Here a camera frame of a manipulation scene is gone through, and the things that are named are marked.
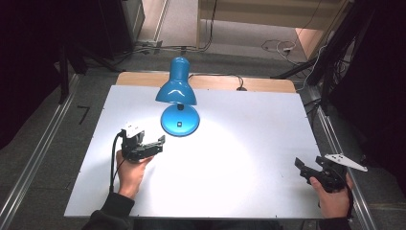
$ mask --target gray floor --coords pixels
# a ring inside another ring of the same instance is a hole
[[[161,38],[169,41],[164,34],[161,34]],[[281,58],[275,51],[272,52],[272,57],[261,57],[254,50],[259,51],[259,49],[252,49],[252,52],[249,52],[250,56],[186,53],[185,57],[191,63],[192,73],[237,74],[266,78],[284,73],[292,68],[292,63]],[[134,54],[126,58],[119,67],[127,71],[168,71],[170,60],[176,56],[179,56],[178,52],[170,51],[162,51],[157,55],[153,53]],[[93,68],[88,71],[86,76],[79,76],[75,97],[46,151],[28,192],[17,209],[9,229],[80,229],[86,222],[86,219],[81,218],[65,218],[63,213],[109,87],[118,77],[118,73],[98,67],[91,60],[89,62],[92,62]],[[297,83],[297,87],[302,86],[303,75],[298,74],[290,79]],[[304,103],[311,101],[306,90],[300,91],[300,94]],[[6,201],[10,189],[16,183],[51,121],[57,109],[58,97],[59,90],[57,89],[31,116],[13,141],[0,150],[0,202],[2,204]],[[79,106],[90,107],[81,124],[84,110]],[[359,159],[362,152],[351,126],[340,118],[333,107],[330,108],[330,111],[330,118],[344,153],[354,160]],[[330,152],[319,121],[317,119],[314,121],[314,134],[320,151]],[[404,229],[406,226],[406,200],[399,190],[395,178],[379,167],[369,167],[369,172],[354,173],[358,186],[371,210],[376,229]],[[282,223],[285,226],[284,229],[299,229],[302,221],[298,219],[282,220]],[[354,230],[362,229],[358,217],[354,218],[351,226]]]

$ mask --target white table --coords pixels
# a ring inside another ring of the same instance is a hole
[[[65,217],[89,217],[107,197],[111,147],[130,122],[144,143],[166,134],[155,102],[158,87],[113,85],[83,160]],[[295,93],[194,89],[201,121],[187,137],[166,135],[147,166],[132,217],[192,219],[319,219],[318,198],[294,166],[319,151]],[[116,150],[120,149],[119,139]],[[115,189],[119,187],[118,178]]]

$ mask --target lamp base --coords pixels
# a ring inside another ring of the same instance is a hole
[[[197,111],[183,104],[173,104],[162,113],[161,126],[172,136],[188,136],[192,134],[200,123]]]

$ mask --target blue desk lamp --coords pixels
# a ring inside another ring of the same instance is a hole
[[[155,101],[173,104],[162,113],[161,126],[173,136],[188,136],[199,126],[200,118],[191,106],[196,105],[191,86],[188,84],[189,62],[184,57],[176,57],[170,64],[169,80],[158,94]]]

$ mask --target human hand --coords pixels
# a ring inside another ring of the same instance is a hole
[[[123,158],[121,150],[116,153],[116,162],[119,167],[118,175],[120,179],[119,194],[134,199],[140,189],[141,181],[143,181],[144,172],[147,164],[152,160],[153,156],[140,160],[139,163],[130,163]]]
[[[346,181],[350,189],[352,189],[353,183],[348,174],[346,175]],[[319,196],[320,208],[324,218],[333,219],[344,218],[347,216],[350,207],[349,191],[347,191],[347,187],[341,191],[330,194],[325,191],[322,184],[315,177],[310,177],[310,183]]]

